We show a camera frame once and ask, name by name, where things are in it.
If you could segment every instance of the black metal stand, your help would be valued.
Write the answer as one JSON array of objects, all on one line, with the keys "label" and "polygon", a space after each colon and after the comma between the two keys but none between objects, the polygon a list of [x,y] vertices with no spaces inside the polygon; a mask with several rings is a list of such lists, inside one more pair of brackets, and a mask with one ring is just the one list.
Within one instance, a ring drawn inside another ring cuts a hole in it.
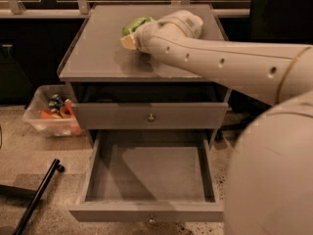
[{"label": "black metal stand", "polygon": [[46,190],[53,174],[57,170],[58,172],[63,172],[65,171],[65,168],[59,164],[59,160],[54,160],[53,163],[51,164],[48,172],[46,173],[44,179],[42,180],[39,188],[37,189],[35,195],[33,196],[31,202],[29,203],[25,213],[22,216],[22,219],[20,220],[20,223],[18,224],[17,228],[13,232],[14,235],[22,234],[24,228],[26,227],[33,211],[37,207],[44,191]]}]

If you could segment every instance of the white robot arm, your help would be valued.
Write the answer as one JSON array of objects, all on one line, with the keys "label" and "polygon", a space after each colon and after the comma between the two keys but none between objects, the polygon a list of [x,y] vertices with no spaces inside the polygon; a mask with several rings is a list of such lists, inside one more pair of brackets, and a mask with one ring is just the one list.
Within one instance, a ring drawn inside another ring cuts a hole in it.
[{"label": "white robot arm", "polygon": [[122,42],[270,105],[292,98],[261,115],[236,144],[225,233],[313,234],[312,46],[195,39],[200,35],[201,19],[179,11]]}]

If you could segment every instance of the closed drawer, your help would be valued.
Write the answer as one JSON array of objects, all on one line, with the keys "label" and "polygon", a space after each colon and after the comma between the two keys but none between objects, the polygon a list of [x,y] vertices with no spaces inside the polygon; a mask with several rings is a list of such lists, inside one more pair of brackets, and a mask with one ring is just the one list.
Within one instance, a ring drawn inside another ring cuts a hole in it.
[{"label": "closed drawer", "polygon": [[227,103],[73,104],[86,129],[219,128]]},{"label": "closed drawer", "polygon": [[201,130],[99,131],[79,221],[222,221]]}]

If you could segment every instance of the floor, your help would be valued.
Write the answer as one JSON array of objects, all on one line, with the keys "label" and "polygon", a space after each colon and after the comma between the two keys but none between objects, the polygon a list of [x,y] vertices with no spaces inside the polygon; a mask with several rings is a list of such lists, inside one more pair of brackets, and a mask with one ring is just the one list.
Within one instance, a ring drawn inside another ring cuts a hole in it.
[{"label": "floor", "polygon": [[[22,121],[24,106],[0,107],[2,147],[0,184],[37,189],[54,159],[66,168],[56,172],[23,234],[118,234],[118,235],[222,235],[223,223],[82,223],[68,212],[78,202],[92,149],[85,136],[45,138]],[[225,123],[238,122],[245,115],[229,111]],[[213,145],[213,173],[223,201],[226,172],[239,133],[224,132]],[[0,196],[0,234],[12,234],[27,207],[27,201]]]}]

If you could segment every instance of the clear plastic container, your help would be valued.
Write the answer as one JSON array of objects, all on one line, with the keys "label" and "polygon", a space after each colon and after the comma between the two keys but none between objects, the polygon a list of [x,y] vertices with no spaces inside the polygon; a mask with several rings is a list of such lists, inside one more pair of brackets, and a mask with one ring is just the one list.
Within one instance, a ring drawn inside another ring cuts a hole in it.
[{"label": "clear plastic container", "polygon": [[70,97],[65,85],[40,86],[23,114],[22,120],[29,122],[45,137],[80,136],[85,134],[85,131],[80,129],[75,117],[60,119],[40,118],[42,110],[49,110],[48,104],[54,94],[59,94],[63,98]]}]

